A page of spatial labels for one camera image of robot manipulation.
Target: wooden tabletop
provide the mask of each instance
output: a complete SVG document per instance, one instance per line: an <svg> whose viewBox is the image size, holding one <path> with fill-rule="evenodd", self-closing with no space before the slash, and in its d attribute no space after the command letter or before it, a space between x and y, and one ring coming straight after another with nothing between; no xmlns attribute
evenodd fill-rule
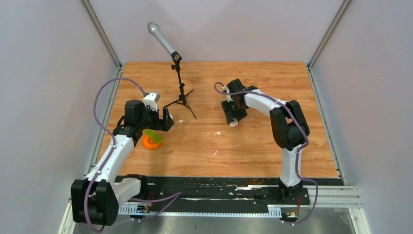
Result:
<svg viewBox="0 0 413 234"><path fill-rule="evenodd" d="M164 105L179 95L177 74L170 66L171 62L128 62L122 77L135 80L146 92L157 91L162 111ZM139 140L120 175L280 176L281 152L272 137L267 116L248 109L248 116L239 126L231 128L226 124L221 107L226 97L218 94L213 84L221 81L227 85L239 78L245 86L254 85L275 98L297 100L310 128L310 144L302 155L302 175L338 176L304 63L181 62L181 69L185 92L194 90L188 102L198 119L182 105L170 106L169 112L176 123L168 132L157 132L164 144L151 151ZM125 102L131 99L142 100L142 94L134 84L123 80L109 121L110 130L124 114ZM105 136L101 154L109 142L110 137Z"/></svg>

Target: gray wall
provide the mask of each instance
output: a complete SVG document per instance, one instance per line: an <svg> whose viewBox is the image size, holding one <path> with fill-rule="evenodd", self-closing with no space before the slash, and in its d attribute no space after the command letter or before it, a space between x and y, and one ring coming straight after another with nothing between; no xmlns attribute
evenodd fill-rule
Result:
<svg viewBox="0 0 413 234"><path fill-rule="evenodd" d="M413 1L355 0L314 72L374 234L411 233Z"/></svg>
<svg viewBox="0 0 413 234"><path fill-rule="evenodd" d="M170 61L159 24L185 61L305 61L342 0L91 0L119 59Z"/></svg>
<svg viewBox="0 0 413 234"><path fill-rule="evenodd" d="M0 232L57 233L116 70L78 0L2 1L0 32Z"/></svg>

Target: robotic arm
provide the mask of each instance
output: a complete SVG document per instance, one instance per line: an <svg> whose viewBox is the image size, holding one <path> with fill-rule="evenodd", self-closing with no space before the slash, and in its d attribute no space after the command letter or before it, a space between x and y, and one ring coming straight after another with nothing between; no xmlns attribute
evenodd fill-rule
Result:
<svg viewBox="0 0 413 234"><path fill-rule="evenodd" d="M224 87L224 92L226 93L240 91L263 93L255 86L245 87L239 79L231 81L227 86ZM310 131L299 103L295 100L286 102L277 99L277 101L287 106L308 136ZM298 173L300 173L301 168L301 151L297 155L297 150L303 145L305 139L293 122L287 122L291 117L286 110L268 98L249 93L227 96L227 100L223 101L221 105L225 113L226 122L231 127L237 126L238 121L247 116L246 110L248 108L254 108L270 117L274 140L281 148L282 170L279 180L279 187L282 191L281 196L284 200L297 197L297 193L302 189L301 179L296 173L297 157L299 157Z"/></svg>
<svg viewBox="0 0 413 234"><path fill-rule="evenodd" d="M125 104L125 115L120 118L113 135L116 147L110 155L113 140L95 168L86 175L84 180L75 180L71 186L73 220L77 223L86 223L84 211L84 199L86 189L93 176L98 177L93 182L88 198L88 213L93 224L112 225L118 214L119 207L133 196L145 198L148 194L145 176L127 175L121 183L113 188L113 183L123 162L142 136L145 129L168 131L174 121L169 114L168 108L163 108L163 119L159 118L157 92L148 93L143 102L130 100Z"/></svg>

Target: tripod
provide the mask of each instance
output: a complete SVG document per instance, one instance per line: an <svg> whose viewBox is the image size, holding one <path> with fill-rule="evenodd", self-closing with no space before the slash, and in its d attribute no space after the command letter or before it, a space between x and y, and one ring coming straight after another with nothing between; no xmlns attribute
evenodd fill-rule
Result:
<svg viewBox="0 0 413 234"><path fill-rule="evenodd" d="M179 97L178 97L177 100L171 102L170 104L166 105L165 107L168 107L168 106L170 106L170 105L172 105L172 104L175 104L175 103L176 103L176 104L183 105L183 106L185 106L186 108L188 108L188 109L191 111L191 113L194 115L194 117L195 117L195 119L196 119L196 116L195 116L194 112L192 111L191 107L190 107L189 104L188 104L189 94L192 93L193 90L191 90L191 91L190 91L189 93L187 93L187 94L184 93L184 86L185 86L185 84L182 83L182 81L181 81L181 73L180 73L181 67L179 66L179 62L182 60L182 57L181 57L177 52L174 52L174 53L172 53L172 60L173 60L173 62L174 62L175 64L172 64L172 65L171 65L171 68L172 68L172 70L175 70L175 71L178 73L179 91L181 92L181 94L179 95Z"/></svg>

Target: microphone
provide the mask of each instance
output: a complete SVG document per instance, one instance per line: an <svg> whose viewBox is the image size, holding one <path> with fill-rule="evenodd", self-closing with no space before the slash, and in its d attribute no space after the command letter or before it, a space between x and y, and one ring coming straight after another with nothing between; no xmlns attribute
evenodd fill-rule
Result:
<svg viewBox="0 0 413 234"><path fill-rule="evenodd" d="M179 61L182 59L182 57L178 54L178 52L173 48L168 39L161 32L159 26L156 23L149 22L148 31L159 41L159 43L161 43L165 50L171 55L173 61Z"/></svg>

